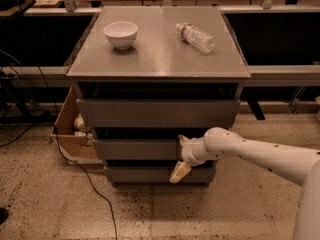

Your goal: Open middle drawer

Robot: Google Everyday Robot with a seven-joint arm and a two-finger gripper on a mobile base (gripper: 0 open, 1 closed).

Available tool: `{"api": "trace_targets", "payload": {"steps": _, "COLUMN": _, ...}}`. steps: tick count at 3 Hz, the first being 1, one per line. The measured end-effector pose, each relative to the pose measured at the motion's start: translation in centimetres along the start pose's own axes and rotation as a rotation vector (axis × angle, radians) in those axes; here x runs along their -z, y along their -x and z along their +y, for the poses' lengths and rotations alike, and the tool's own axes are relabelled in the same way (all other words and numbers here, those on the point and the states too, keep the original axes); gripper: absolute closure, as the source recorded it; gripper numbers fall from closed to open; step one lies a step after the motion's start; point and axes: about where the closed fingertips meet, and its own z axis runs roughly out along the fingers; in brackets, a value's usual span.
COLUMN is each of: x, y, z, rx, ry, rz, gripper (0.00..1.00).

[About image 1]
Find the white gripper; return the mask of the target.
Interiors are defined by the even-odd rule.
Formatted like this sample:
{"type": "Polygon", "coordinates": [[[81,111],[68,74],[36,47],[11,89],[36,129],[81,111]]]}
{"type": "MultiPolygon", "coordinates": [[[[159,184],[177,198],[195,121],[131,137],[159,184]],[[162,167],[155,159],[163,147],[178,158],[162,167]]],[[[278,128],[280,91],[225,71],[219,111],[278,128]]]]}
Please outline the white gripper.
{"type": "Polygon", "coordinates": [[[208,152],[204,145],[203,138],[189,139],[184,135],[178,135],[181,145],[181,157],[184,161],[178,161],[171,176],[170,183],[180,182],[190,171],[191,166],[204,164],[208,160],[208,152]]]}

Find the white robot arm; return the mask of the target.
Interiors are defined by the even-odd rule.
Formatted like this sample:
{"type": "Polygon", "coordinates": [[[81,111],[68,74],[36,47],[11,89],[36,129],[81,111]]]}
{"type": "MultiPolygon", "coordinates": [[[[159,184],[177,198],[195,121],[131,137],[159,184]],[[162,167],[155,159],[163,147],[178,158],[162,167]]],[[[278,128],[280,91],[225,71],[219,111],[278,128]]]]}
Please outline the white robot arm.
{"type": "Polygon", "coordinates": [[[320,153],[301,148],[245,139],[214,127],[200,138],[179,137],[182,159],[169,181],[181,181],[193,167],[209,160],[239,157],[302,187],[292,240],[320,240],[320,153]]]}

